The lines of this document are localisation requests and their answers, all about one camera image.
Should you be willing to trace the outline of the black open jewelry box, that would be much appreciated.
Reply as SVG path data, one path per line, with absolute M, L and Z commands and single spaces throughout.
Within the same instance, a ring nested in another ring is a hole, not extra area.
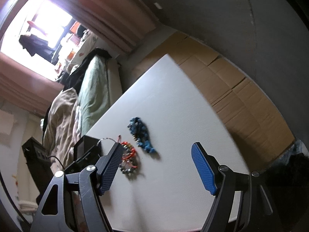
M 101 157 L 101 148 L 97 145 L 98 139 L 90 136 L 82 136 L 73 148 L 73 161 L 79 168 L 84 169 L 88 165 L 94 165 Z

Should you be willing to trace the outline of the beige blanket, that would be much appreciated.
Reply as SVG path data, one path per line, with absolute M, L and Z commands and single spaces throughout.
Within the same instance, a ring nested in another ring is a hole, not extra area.
M 73 129 L 78 95 L 74 88 L 61 92 L 52 102 L 43 146 L 51 159 L 53 173 L 61 170 L 60 164 L 68 166 L 73 161 Z

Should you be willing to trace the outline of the flattened cardboard on floor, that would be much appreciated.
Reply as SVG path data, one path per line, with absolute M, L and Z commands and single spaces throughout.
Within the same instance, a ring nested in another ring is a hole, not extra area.
M 228 129 L 250 170 L 265 169 L 294 136 L 275 105 L 230 62 L 211 48 L 176 32 L 133 69 L 141 76 L 168 54 L 192 80 Z

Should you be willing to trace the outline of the green bed sheet mattress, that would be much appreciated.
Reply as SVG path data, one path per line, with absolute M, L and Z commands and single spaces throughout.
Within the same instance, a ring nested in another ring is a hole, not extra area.
M 108 109 L 122 96 L 123 90 L 115 59 L 95 56 L 79 92 L 81 135 L 84 136 Z

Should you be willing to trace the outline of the pink left curtain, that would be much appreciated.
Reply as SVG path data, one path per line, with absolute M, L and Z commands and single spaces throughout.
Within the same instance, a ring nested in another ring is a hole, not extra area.
M 1 97 L 38 116 L 45 116 L 63 85 L 49 80 L 1 53 Z

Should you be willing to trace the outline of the pink curtain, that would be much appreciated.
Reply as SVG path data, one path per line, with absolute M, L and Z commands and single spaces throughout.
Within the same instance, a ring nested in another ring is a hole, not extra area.
M 130 53 L 158 24 L 141 0 L 50 0 L 119 54 Z
M 38 116 L 45 116 L 63 85 L 49 80 L 1 53 L 1 97 Z

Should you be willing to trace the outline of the black clothing on bed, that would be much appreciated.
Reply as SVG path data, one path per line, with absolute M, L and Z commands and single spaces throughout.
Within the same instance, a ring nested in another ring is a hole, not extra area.
M 66 91 L 70 88 L 74 88 L 76 93 L 79 94 L 86 70 L 92 59 L 95 56 L 103 58 L 105 61 L 112 58 L 112 56 L 104 49 L 95 48 L 92 50 L 82 61 L 81 65 L 65 80 L 63 91 Z

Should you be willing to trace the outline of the hanging dark clothes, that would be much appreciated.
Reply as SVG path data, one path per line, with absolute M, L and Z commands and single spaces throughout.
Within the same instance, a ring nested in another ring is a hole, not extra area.
M 37 54 L 49 62 L 53 57 L 54 49 L 48 46 L 48 42 L 46 40 L 43 40 L 36 35 L 20 35 L 19 43 L 32 57 Z

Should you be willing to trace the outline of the floral patterned bedding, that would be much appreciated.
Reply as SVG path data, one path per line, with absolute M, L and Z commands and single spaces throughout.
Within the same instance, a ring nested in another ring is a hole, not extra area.
M 98 41 L 98 36 L 89 29 L 84 32 L 82 38 L 72 35 L 63 43 L 62 59 L 64 64 L 81 64 L 83 59 L 93 50 Z

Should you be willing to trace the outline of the orange box by window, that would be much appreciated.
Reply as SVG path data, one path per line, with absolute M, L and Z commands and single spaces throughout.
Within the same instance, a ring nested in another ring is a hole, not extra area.
M 76 21 L 70 28 L 70 32 L 72 32 L 73 34 L 75 34 L 77 32 L 77 29 L 79 28 L 80 23 L 78 21 Z

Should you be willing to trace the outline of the hanging pink garment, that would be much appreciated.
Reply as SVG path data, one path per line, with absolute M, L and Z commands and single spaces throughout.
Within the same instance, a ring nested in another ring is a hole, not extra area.
M 29 25 L 30 30 L 32 28 L 35 28 L 35 29 L 39 30 L 43 35 L 45 35 L 45 36 L 47 35 L 47 33 L 45 31 L 43 31 L 39 26 L 37 26 L 34 21 L 28 20 L 27 23 Z

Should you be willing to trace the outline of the pink right curtain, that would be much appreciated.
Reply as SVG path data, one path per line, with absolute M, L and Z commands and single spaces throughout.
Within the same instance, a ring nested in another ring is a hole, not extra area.
M 50 0 L 119 54 L 130 53 L 158 24 L 141 0 Z

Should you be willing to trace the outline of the paper sheet on wall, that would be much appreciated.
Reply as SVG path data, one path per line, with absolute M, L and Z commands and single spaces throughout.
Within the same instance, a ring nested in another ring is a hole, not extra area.
M 0 110 L 0 133 L 10 135 L 14 126 L 14 115 Z

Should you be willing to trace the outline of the white wall socket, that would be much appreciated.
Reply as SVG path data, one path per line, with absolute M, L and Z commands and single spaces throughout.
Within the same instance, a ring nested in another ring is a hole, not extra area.
M 155 2 L 154 5 L 157 9 L 162 9 L 162 6 L 159 3 Z

